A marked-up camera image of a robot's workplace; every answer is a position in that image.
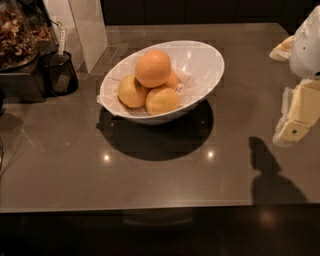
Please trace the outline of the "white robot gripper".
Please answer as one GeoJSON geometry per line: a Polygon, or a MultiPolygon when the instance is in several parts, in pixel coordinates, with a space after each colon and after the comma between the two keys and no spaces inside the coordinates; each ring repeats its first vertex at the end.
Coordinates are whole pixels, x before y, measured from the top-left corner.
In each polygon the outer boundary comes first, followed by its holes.
{"type": "Polygon", "coordinates": [[[290,70],[303,80],[286,87],[282,96],[282,117],[275,128],[273,144],[289,147],[300,142],[320,119],[320,6],[269,54],[273,60],[289,59],[290,70]]]}

